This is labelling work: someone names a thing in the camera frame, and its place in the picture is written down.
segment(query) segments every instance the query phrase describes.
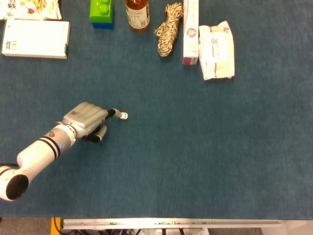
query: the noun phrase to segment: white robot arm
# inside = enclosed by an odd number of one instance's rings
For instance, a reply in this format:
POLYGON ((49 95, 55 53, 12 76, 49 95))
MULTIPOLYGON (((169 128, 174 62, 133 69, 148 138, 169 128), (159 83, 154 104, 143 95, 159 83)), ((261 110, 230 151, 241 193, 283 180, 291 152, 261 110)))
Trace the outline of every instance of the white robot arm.
POLYGON ((105 110, 87 102, 76 106, 62 122, 20 152, 18 164, 0 164, 0 198, 14 201, 22 196, 36 175, 73 146, 76 139, 101 141, 107 131, 101 123, 112 116, 128 118, 127 113, 117 109, 105 110))

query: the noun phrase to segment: white cardboard box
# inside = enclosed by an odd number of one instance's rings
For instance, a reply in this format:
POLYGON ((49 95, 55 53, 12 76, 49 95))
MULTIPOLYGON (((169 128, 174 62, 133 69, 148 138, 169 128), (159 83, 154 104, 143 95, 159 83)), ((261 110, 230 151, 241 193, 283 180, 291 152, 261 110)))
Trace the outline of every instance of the white cardboard box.
POLYGON ((183 65, 195 65, 199 56, 199 0, 184 0, 183 65))
POLYGON ((67 59, 69 22, 7 20, 1 53, 6 56, 67 59))

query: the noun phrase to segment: green toy block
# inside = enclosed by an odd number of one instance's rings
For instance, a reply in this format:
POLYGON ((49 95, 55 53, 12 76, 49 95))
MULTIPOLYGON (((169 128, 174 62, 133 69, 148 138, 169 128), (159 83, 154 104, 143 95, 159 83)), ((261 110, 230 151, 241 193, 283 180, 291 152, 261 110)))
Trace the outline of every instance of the green toy block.
POLYGON ((113 0, 91 0, 89 19, 92 23, 112 23, 113 0))

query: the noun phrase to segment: cable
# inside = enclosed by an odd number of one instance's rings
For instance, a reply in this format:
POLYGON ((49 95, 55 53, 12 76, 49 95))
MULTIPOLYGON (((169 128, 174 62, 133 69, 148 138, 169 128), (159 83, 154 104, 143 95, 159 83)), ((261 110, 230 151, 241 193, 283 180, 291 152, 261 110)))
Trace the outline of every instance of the cable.
POLYGON ((70 235, 71 233, 74 232, 73 230, 70 231, 70 233, 63 233, 63 232, 61 232, 61 231, 58 229, 57 222, 55 221, 55 217, 53 217, 53 220, 54 220, 54 227, 55 227, 55 229, 58 231, 59 234, 61 234, 61 235, 70 235))
POLYGON ((137 231, 136 235, 138 235, 138 234, 140 233, 140 231, 141 231, 141 229, 139 229, 139 230, 137 231))

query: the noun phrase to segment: snack bag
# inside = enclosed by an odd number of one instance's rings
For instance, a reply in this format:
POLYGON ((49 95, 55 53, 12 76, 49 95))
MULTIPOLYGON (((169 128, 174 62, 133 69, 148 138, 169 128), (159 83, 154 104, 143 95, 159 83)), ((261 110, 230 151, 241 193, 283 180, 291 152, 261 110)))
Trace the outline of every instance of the snack bag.
POLYGON ((235 75, 234 42, 228 22, 199 27, 199 60, 204 80, 235 75))
POLYGON ((0 0, 0 20, 60 20, 58 0, 0 0))

